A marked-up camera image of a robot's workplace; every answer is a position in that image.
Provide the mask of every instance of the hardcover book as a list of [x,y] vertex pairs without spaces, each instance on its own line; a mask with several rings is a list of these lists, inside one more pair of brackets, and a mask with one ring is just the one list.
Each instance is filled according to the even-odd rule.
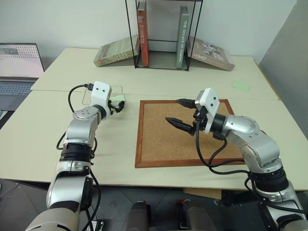
[[141,59],[144,67],[149,66],[149,42],[146,19],[146,2],[140,1],[137,8],[138,31],[141,47]]
[[[134,48],[134,55],[139,54],[139,39],[138,35],[131,37]],[[104,66],[106,64],[111,64],[116,61],[127,59],[133,56],[131,50],[130,37],[121,39],[116,42],[109,43],[107,45],[101,46],[94,58],[94,64],[98,66]]]
[[197,38],[195,39],[193,45],[193,38],[193,36],[190,36],[187,43],[189,57],[191,56],[191,58],[195,60],[199,60],[227,71],[231,71],[235,67],[225,49]]
[[177,61],[176,68],[182,68],[185,44],[188,39],[188,28],[189,14],[186,6],[180,7],[180,19],[178,29],[178,42],[177,42]]

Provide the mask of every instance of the floor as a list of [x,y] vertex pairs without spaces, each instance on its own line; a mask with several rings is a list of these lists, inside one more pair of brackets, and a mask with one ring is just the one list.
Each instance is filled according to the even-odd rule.
[[[22,231],[42,211],[46,210],[47,191],[0,180],[0,230]],[[152,209],[150,231],[178,230],[175,202],[177,199],[192,199],[203,204],[218,231],[263,231],[266,230],[254,202],[225,207],[220,200],[185,194],[181,189],[104,187],[102,201],[97,213],[105,221],[104,231],[120,231],[126,214],[138,200],[147,200]],[[308,207],[305,192],[298,194],[303,206]],[[92,204],[95,207],[97,194]],[[86,223],[85,212],[81,213],[79,230]]]

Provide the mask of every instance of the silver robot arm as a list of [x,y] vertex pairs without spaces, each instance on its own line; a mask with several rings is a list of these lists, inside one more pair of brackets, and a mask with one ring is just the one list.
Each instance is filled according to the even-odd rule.
[[93,179],[88,177],[94,157],[95,131],[106,120],[111,108],[117,112],[124,107],[113,106],[109,100],[111,87],[96,81],[92,87],[90,106],[73,113],[65,134],[60,161],[47,192],[47,210],[39,214],[26,231],[77,231],[80,211],[91,204]]
[[210,131],[218,132],[239,149],[255,183],[254,190],[259,199],[264,201],[259,206],[261,213],[266,214],[275,230],[308,230],[308,221],[304,214],[276,209],[277,206],[301,210],[303,207],[291,182],[286,178],[277,143],[260,130],[255,120],[245,116],[217,114],[219,100],[212,88],[201,91],[195,101],[177,101],[185,107],[196,109],[193,116],[196,120],[192,127],[178,119],[166,118],[170,124],[193,135],[198,120],[201,122],[200,130],[204,130],[206,134]]

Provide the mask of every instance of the cork board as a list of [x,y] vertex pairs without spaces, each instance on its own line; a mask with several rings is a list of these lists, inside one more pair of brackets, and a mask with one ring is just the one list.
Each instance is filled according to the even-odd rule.
[[[228,100],[219,101],[218,113],[233,115]],[[135,168],[202,166],[195,146],[195,136],[176,129],[165,120],[165,117],[174,117],[192,125],[193,114],[194,109],[183,107],[176,101],[140,101]],[[207,162],[222,144],[223,142],[214,139],[212,134],[200,132],[200,148]],[[242,158],[242,155],[237,148],[228,144],[212,163],[235,158]]]

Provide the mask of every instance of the gray book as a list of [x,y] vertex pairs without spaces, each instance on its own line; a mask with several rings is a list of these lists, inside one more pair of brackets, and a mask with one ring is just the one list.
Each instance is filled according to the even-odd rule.
[[225,49],[197,38],[193,44],[193,38],[193,36],[190,36],[187,43],[187,52],[189,57],[191,56],[192,59],[199,60],[227,71],[231,71],[235,67],[231,61],[229,53]]
[[[131,37],[134,48],[134,55],[139,54],[139,39],[138,35]],[[94,64],[98,66],[104,66],[116,61],[127,59],[133,56],[131,49],[130,37],[115,41],[104,46],[101,46],[94,58]]]
[[180,8],[180,19],[178,29],[178,42],[177,42],[177,61],[176,68],[182,68],[185,44],[188,39],[189,33],[189,14],[186,6]]

